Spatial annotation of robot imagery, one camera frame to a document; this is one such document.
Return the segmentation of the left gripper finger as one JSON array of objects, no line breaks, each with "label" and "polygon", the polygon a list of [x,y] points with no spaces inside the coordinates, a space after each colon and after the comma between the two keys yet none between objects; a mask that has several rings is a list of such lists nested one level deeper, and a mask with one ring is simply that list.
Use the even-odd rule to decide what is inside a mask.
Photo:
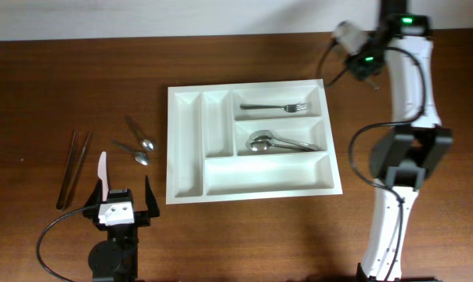
[{"label": "left gripper finger", "polygon": [[88,200],[85,202],[85,207],[95,206],[99,204],[102,200],[103,194],[103,182],[99,179],[96,183],[94,190],[89,196]]},{"label": "left gripper finger", "polygon": [[145,176],[145,202],[147,206],[148,216],[150,218],[156,218],[160,216],[160,209],[158,207],[157,199],[151,190],[150,181],[148,176]]}]

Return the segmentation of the metal fork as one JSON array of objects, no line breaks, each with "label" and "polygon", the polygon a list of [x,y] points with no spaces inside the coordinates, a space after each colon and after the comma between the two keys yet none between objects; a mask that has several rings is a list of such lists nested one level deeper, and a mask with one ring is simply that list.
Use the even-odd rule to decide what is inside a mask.
[{"label": "metal fork", "polygon": [[278,105],[259,105],[259,104],[245,104],[242,103],[240,105],[241,110],[264,110],[264,109],[281,109],[287,113],[296,113],[299,111],[307,110],[308,104],[307,103],[295,103],[295,104],[287,104],[283,106]]},{"label": "metal fork", "polygon": [[371,80],[370,78],[368,78],[366,80],[366,82],[374,88],[374,90],[378,90],[379,89],[379,85],[377,83],[375,83],[373,80]]}]

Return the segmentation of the large metal spoon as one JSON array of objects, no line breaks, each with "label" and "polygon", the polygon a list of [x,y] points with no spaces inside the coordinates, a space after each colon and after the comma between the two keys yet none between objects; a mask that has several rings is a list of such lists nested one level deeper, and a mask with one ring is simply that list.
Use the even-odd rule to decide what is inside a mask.
[{"label": "large metal spoon", "polygon": [[260,130],[253,132],[249,135],[247,140],[258,140],[258,139],[267,139],[271,140],[273,143],[281,144],[281,145],[295,145],[295,146],[307,146],[307,147],[316,147],[320,150],[320,148],[315,144],[310,143],[303,143],[293,139],[285,139],[282,137],[277,136],[273,132],[269,130]]},{"label": "large metal spoon", "polygon": [[271,147],[276,147],[279,149],[305,151],[305,152],[319,151],[319,149],[316,147],[311,148],[307,146],[281,145],[281,144],[273,143],[271,140],[267,140],[267,139],[248,140],[246,142],[246,148],[254,152],[266,151],[266,150],[269,150]]}]

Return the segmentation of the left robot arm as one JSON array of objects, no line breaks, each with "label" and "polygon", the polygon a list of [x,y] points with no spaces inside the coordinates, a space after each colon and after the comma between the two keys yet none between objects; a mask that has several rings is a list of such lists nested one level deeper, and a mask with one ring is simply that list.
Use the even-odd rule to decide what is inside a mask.
[{"label": "left robot arm", "polygon": [[138,278],[138,229],[148,227],[152,218],[160,216],[156,197],[145,178],[147,209],[136,211],[132,191],[111,190],[103,199],[103,181],[99,180],[85,202],[83,216],[100,231],[106,240],[97,243],[88,255],[93,281],[135,281]]}]

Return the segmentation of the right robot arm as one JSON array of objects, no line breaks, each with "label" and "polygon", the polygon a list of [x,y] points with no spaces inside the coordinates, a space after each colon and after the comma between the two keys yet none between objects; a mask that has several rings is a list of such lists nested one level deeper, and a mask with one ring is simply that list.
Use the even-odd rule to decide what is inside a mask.
[{"label": "right robot arm", "polygon": [[369,246],[357,266],[358,281],[400,281],[406,227],[424,182],[453,143],[435,108],[431,82],[430,19],[409,13],[405,1],[382,1],[375,31],[342,23],[336,38],[348,52],[345,68],[363,81],[388,68],[392,119],[356,132],[387,127],[370,152],[374,217]]}]

